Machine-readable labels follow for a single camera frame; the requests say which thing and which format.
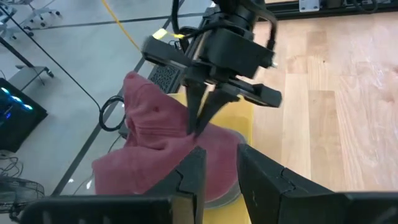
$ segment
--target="concrete floor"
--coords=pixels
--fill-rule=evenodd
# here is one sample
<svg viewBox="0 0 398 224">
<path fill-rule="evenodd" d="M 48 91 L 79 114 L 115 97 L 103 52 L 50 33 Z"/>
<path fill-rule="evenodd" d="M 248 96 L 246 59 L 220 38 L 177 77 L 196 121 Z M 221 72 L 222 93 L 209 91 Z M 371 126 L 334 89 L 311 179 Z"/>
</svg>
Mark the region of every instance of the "concrete floor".
<svg viewBox="0 0 398 224">
<path fill-rule="evenodd" d="M 36 0 L 34 7 L 46 5 L 49 0 Z M 120 20 L 163 17 L 123 24 L 132 38 L 142 45 L 144 39 L 161 28 L 171 12 L 172 0 L 120 0 L 109 1 L 111 9 Z M 179 14 L 204 12 L 210 0 L 184 0 Z M 54 1 L 49 5 L 62 13 L 62 17 L 45 15 L 47 27 L 34 30 L 34 39 L 69 72 L 94 99 L 102 104 L 121 89 L 122 80 L 128 71 L 134 70 L 141 53 L 130 43 L 117 24 L 87 24 L 113 21 L 100 0 Z M 30 13 L 27 6 L 17 6 L 14 18 L 17 22 Z M 39 27 L 38 21 L 32 27 Z M 197 26 L 200 16 L 180 18 L 181 26 Z M 46 195 L 51 195 L 72 161 L 80 152 L 98 123 L 98 109 L 92 100 L 74 84 L 35 44 L 23 33 L 9 43 L 34 65 L 45 65 L 55 78 L 43 75 L 45 86 L 36 80 L 24 93 L 42 105 L 49 113 L 16 153 L 24 163 L 23 179 L 36 181 L 44 186 Z M 21 62 L 4 47 L 0 47 L 0 69 L 10 78 L 16 73 L 15 64 Z M 148 77 L 152 65 L 145 62 L 139 73 Z M 123 108 L 117 105 L 108 120 L 114 125 L 123 116 Z M 87 179 L 91 162 L 106 154 L 117 133 L 101 131 L 83 157 L 62 194 L 72 194 Z M 123 139 L 114 149 L 123 145 Z M 77 194 L 93 194 L 93 185 L 84 184 Z M 0 223 L 9 223 L 8 217 L 0 216 Z"/>
</svg>

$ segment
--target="yellow cable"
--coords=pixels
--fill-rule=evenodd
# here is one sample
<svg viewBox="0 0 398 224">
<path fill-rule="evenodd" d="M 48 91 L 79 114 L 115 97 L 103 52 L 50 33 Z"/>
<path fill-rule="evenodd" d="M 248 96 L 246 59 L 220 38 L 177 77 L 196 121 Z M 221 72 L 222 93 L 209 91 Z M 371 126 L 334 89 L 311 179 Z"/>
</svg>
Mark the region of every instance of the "yellow cable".
<svg viewBox="0 0 398 224">
<path fill-rule="evenodd" d="M 119 19 L 114 15 L 113 11 L 111 10 L 111 8 L 108 6 L 108 4 L 106 3 L 105 0 L 102 0 L 102 4 L 104 4 L 105 8 L 108 10 L 108 12 L 111 14 L 111 16 L 113 17 L 113 19 L 116 21 L 116 23 L 119 25 L 120 29 L 124 32 L 124 35 L 127 36 L 127 38 L 132 42 L 132 44 L 134 44 L 134 46 L 136 46 L 136 48 L 138 49 L 138 51 L 141 52 L 140 48 L 138 47 L 138 45 L 135 43 L 135 41 L 130 37 L 129 33 L 124 29 L 123 25 L 119 22 Z"/>
</svg>

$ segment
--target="blue light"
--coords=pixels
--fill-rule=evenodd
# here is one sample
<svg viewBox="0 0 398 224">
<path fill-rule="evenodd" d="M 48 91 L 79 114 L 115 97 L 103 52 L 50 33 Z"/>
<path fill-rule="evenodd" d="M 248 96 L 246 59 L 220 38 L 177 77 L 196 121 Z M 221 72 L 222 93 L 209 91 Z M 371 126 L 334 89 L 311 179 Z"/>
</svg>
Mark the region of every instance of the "blue light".
<svg viewBox="0 0 398 224">
<path fill-rule="evenodd" d="M 3 87 L 1 87 L 1 90 L 2 90 L 3 92 L 7 93 L 7 94 L 10 94 L 10 92 L 9 92 L 7 89 L 3 88 Z"/>
<path fill-rule="evenodd" d="M 14 99 L 14 100 L 16 100 L 16 101 L 22 103 L 22 100 L 21 100 L 20 98 L 16 97 L 16 96 L 12 96 L 12 99 Z"/>
<path fill-rule="evenodd" d="M 25 106 L 25 108 L 27 108 L 27 109 L 29 109 L 29 110 L 32 110 L 33 108 L 31 107 L 31 106 L 29 106 L 29 105 L 24 105 Z"/>
</svg>

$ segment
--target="red towel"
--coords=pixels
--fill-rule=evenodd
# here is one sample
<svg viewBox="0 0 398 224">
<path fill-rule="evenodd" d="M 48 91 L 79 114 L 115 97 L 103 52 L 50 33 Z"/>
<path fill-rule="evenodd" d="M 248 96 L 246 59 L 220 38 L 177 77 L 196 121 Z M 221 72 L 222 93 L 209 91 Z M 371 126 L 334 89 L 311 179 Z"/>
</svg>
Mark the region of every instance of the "red towel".
<svg viewBox="0 0 398 224">
<path fill-rule="evenodd" d="M 122 149 L 93 162 L 97 194 L 143 194 L 197 145 L 207 151 L 205 200 L 228 192 L 238 180 L 237 136 L 212 124 L 197 139 L 187 136 L 186 107 L 135 72 L 123 90 L 131 132 Z"/>
</svg>

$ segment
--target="wooden table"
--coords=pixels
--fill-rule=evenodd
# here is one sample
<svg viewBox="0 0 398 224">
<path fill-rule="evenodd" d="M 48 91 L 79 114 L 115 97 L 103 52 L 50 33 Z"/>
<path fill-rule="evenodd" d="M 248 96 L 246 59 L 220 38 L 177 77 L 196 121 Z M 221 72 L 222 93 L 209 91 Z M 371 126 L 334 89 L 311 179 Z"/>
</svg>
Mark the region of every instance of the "wooden table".
<svg viewBox="0 0 398 224">
<path fill-rule="evenodd" d="M 398 14 L 280 21 L 275 53 L 253 82 L 284 102 L 255 107 L 253 146 L 332 190 L 396 191 Z"/>
</svg>

